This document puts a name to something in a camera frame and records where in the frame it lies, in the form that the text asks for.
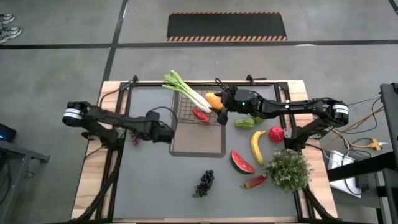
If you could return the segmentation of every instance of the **metal wire rack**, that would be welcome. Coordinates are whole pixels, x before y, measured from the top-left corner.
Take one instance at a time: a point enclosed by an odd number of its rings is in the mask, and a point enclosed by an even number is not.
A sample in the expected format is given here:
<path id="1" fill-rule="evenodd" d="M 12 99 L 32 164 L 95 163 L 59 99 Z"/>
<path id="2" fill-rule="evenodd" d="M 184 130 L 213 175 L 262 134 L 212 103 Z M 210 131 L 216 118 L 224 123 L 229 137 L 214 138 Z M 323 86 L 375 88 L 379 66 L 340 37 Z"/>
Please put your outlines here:
<path id="1" fill-rule="evenodd" d="M 206 93 L 218 93 L 220 92 L 220 88 L 217 86 L 195 86 L 192 87 L 192 90 L 195 90 L 201 96 L 205 97 Z M 179 123 L 188 123 L 188 124 L 206 124 L 213 126 L 220 126 L 217 122 L 217 114 L 214 112 L 204 113 L 207 117 L 209 117 L 209 121 L 201 121 L 193 115 L 192 110 L 197 109 L 196 105 L 192 103 L 192 101 L 187 98 L 184 94 L 175 91 L 173 95 L 172 101 L 172 110 L 175 112 L 178 118 Z"/>

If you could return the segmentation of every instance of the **green potted plant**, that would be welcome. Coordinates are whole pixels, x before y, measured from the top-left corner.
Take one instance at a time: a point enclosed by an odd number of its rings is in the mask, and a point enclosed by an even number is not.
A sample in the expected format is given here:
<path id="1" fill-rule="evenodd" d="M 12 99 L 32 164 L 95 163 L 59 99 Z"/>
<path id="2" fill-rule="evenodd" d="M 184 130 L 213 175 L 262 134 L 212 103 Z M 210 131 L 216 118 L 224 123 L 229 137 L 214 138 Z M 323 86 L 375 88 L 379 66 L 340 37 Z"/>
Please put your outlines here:
<path id="1" fill-rule="evenodd" d="M 274 184 L 286 192 L 300 190 L 311 181 L 310 164 L 303 155 L 291 149 L 275 152 L 264 169 Z"/>

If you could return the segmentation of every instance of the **wooden board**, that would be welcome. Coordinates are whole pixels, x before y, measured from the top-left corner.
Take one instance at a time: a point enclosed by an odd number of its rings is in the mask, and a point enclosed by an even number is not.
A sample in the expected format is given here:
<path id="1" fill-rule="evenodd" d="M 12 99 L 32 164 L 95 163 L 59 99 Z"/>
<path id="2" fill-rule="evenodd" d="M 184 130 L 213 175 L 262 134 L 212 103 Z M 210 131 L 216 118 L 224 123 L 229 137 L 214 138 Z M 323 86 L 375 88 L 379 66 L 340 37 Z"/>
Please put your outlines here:
<path id="1" fill-rule="evenodd" d="M 214 83 L 214 81 L 189 81 L 192 83 Z M 225 80 L 224 82 L 248 82 L 243 80 Z M 307 92 L 305 90 L 305 85 L 303 80 L 278 80 L 278 81 L 256 81 L 258 83 L 267 82 L 287 82 L 289 84 L 290 98 L 292 101 L 307 100 Z M 121 81 L 110 81 L 104 82 L 100 94 L 100 98 L 103 95 L 117 90 L 119 88 Z M 161 81 L 146 81 L 141 83 L 162 83 Z M 104 109 L 115 111 L 116 101 L 118 98 L 118 93 L 113 93 L 108 95 L 103 100 L 102 107 Z M 123 97 L 123 103 L 121 111 L 124 111 L 126 105 L 127 95 Z M 286 116 L 287 124 L 289 124 L 289 117 Z M 296 114 L 295 120 L 297 126 L 305 126 L 313 120 L 311 114 Z M 309 143 L 319 146 L 318 141 L 308 140 Z M 90 141 L 87 147 L 87 154 L 96 150 L 101 146 L 99 140 Z M 114 152 L 113 160 L 116 158 L 117 152 Z M 322 152 L 318 149 L 312 147 L 306 147 L 303 150 L 303 154 L 308 159 L 308 162 L 315 169 L 311 174 L 312 181 L 310 182 L 311 191 L 314 193 L 318 201 L 324 206 L 324 208 L 334 217 L 337 217 L 337 211 L 335 207 L 335 202 L 331 193 L 331 188 L 329 185 L 328 176 L 326 173 L 326 167 L 323 163 Z M 75 204 L 73 206 L 71 218 L 79 217 L 90 205 L 90 203 L 95 198 L 96 194 L 100 191 L 101 180 L 104 171 L 106 159 L 106 149 L 101 149 L 98 152 L 92 154 L 83 164 L 83 170 L 80 176 L 80 182 L 78 190 L 76 193 Z M 103 216 L 105 217 L 108 212 L 110 190 L 105 196 L 105 203 L 103 208 Z M 302 203 L 302 209 L 304 217 L 308 217 L 307 205 L 305 204 L 305 196 L 300 192 L 300 201 Z M 247 217 L 247 218 L 214 218 L 214 219 L 114 219 L 114 222 L 296 222 L 297 217 Z"/>

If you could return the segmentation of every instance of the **green onion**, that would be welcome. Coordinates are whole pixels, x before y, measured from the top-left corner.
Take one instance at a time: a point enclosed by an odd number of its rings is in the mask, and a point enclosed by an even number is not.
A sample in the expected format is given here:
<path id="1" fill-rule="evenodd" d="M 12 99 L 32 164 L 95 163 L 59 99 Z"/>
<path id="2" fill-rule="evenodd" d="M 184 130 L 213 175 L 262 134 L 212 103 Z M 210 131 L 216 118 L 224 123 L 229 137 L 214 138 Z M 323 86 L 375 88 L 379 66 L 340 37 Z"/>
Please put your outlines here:
<path id="1" fill-rule="evenodd" d="M 188 99 L 192 101 L 199 109 L 203 112 L 210 113 L 211 105 L 202 97 L 199 93 L 192 90 L 180 77 L 180 75 L 171 70 L 170 74 L 164 75 L 164 81 L 168 82 L 168 84 L 162 85 L 164 88 L 168 88 L 169 90 L 179 91 L 184 94 Z"/>

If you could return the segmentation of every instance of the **concrete floor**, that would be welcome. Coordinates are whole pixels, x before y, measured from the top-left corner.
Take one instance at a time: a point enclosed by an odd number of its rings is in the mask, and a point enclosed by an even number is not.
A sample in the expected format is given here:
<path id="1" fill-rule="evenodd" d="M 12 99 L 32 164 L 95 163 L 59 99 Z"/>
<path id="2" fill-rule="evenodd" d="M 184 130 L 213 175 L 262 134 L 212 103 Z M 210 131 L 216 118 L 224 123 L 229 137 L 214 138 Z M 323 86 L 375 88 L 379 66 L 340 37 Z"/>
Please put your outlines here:
<path id="1" fill-rule="evenodd" d="M 17 16 L 23 33 L 6 44 L 110 43 L 122 0 L 3 0 L 1 13 Z M 164 42 L 173 11 L 280 11 L 289 40 L 398 39 L 398 17 L 387 0 L 130 0 L 119 42 Z M 108 49 L 0 50 L 0 123 L 17 129 L 16 143 L 44 154 L 33 162 L 13 223 L 62 222 L 70 217 L 87 142 L 61 118 L 68 101 L 95 103 Z M 159 80 L 170 69 L 185 79 L 240 79 L 248 73 L 270 80 L 305 80 L 308 96 L 347 103 L 371 98 L 381 83 L 396 82 L 398 45 L 323 47 L 202 47 L 118 49 L 110 80 Z M 350 113 L 355 121 L 370 105 Z M 389 141 L 384 114 L 376 130 L 355 136 Z M 372 121 L 363 124 L 371 128 Z M 344 151 L 342 143 L 330 149 Z M 390 151 L 387 146 L 383 152 Z M 340 218 L 377 222 L 372 208 L 335 198 Z"/>

